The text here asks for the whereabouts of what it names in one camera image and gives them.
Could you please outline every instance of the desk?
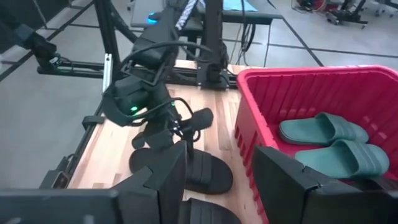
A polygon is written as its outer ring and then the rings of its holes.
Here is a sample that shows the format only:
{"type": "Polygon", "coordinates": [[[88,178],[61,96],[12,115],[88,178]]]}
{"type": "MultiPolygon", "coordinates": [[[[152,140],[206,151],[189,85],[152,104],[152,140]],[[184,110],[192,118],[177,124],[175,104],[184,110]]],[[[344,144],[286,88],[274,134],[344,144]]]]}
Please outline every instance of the desk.
{"type": "MultiPolygon", "coordinates": [[[[195,62],[186,60],[178,60],[176,66],[196,67],[195,62]]],[[[234,73],[246,68],[242,65],[229,66],[234,73]]],[[[222,205],[237,214],[243,224],[261,223],[233,134],[240,101],[239,92],[205,91],[196,87],[178,85],[169,85],[168,88],[172,96],[184,98],[193,111],[204,107],[211,108],[215,116],[213,125],[202,131],[202,137],[195,143],[195,147],[224,160],[234,175],[233,187],[227,194],[204,195],[186,190],[183,199],[193,197],[222,205]]],[[[183,104],[175,105],[183,118],[189,118],[190,114],[183,104]]],[[[97,124],[68,188],[105,189],[129,177],[131,173],[128,160],[133,152],[131,139],[143,129],[143,126],[121,128],[108,120],[103,124],[97,124]]]]}
{"type": "MultiPolygon", "coordinates": [[[[273,19],[283,19],[278,10],[272,7],[267,0],[247,0],[247,2],[257,9],[257,12],[244,12],[248,24],[271,25],[273,19]]],[[[202,4],[198,3],[197,9],[202,16],[205,15],[205,8],[202,4]]],[[[223,22],[242,23],[242,11],[223,10],[223,22]]]]}

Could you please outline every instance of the metal frame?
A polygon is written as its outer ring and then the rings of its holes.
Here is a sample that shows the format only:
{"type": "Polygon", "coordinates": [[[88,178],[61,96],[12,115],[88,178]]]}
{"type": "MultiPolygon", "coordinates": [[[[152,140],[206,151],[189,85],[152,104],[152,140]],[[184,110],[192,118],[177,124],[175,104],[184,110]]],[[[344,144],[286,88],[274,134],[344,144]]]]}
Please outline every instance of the metal frame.
{"type": "MultiPolygon", "coordinates": [[[[118,43],[115,34],[115,24],[111,15],[113,5],[110,0],[93,0],[97,14],[99,29],[103,39],[106,54],[111,54],[113,58],[113,71],[111,81],[119,80],[122,73],[114,71],[121,63],[118,43]]],[[[229,74],[221,66],[221,38],[222,38],[222,20],[221,13],[223,10],[223,0],[214,0],[208,2],[206,7],[205,24],[211,24],[204,29],[202,35],[202,44],[209,47],[215,54],[205,54],[201,52],[201,56],[210,61],[210,63],[199,63],[198,69],[176,68],[175,72],[188,77],[181,79],[177,77],[169,77],[168,84],[200,86],[205,89],[225,90],[227,88],[236,87],[236,77],[229,74]]],[[[46,75],[61,75],[69,77],[85,77],[85,78],[103,78],[103,63],[88,62],[62,62],[58,68],[47,69],[39,67],[37,71],[46,75]]]]}

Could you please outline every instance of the black bracket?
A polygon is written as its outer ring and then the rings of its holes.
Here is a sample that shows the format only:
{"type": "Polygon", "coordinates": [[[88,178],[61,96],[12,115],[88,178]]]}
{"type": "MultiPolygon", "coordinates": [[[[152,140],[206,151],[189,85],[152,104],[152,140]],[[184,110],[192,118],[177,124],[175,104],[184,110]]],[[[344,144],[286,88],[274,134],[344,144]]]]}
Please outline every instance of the black bracket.
{"type": "Polygon", "coordinates": [[[97,115],[91,115],[91,116],[85,116],[83,118],[83,121],[81,122],[81,124],[83,125],[83,128],[86,131],[88,127],[90,127],[92,125],[103,124],[104,122],[105,122],[104,117],[97,116],[97,115]]]}
{"type": "Polygon", "coordinates": [[[65,189],[70,181],[64,171],[50,170],[45,175],[39,189],[65,189]]]}
{"type": "Polygon", "coordinates": [[[219,71],[218,69],[217,70],[212,70],[212,69],[213,68],[209,63],[198,62],[197,85],[203,89],[210,89],[210,90],[225,90],[231,88],[232,80],[229,79],[229,72],[226,69],[221,69],[221,71],[219,71]],[[211,80],[208,79],[209,75],[218,76],[218,80],[212,82],[211,80]]]}

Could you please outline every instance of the green slide sandal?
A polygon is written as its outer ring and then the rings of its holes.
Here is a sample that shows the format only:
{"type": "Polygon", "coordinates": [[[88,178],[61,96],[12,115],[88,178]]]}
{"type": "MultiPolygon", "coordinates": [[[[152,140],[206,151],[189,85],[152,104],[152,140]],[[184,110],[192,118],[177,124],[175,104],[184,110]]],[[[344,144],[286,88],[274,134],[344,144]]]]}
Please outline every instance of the green slide sandal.
{"type": "Polygon", "coordinates": [[[341,116],[319,113],[314,118],[292,119],[279,124],[279,135],[288,143],[329,146],[337,139],[367,142],[369,136],[359,125],[341,116]]]}
{"type": "Polygon", "coordinates": [[[387,172],[389,159],[378,146],[337,140],[331,146],[297,152],[294,158],[335,179],[377,177],[387,172]]]}

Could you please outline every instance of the white cable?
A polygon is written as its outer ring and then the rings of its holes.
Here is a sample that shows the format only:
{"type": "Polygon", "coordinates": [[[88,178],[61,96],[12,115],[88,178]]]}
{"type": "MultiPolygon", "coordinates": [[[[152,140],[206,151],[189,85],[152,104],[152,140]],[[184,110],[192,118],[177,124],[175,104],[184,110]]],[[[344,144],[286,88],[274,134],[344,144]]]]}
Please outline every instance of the white cable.
{"type": "Polygon", "coordinates": [[[198,0],[189,0],[187,6],[185,6],[184,11],[182,12],[180,18],[178,19],[175,27],[178,30],[182,30],[182,27],[188,21],[189,15],[192,12],[192,9],[196,6],[198,0]]]}

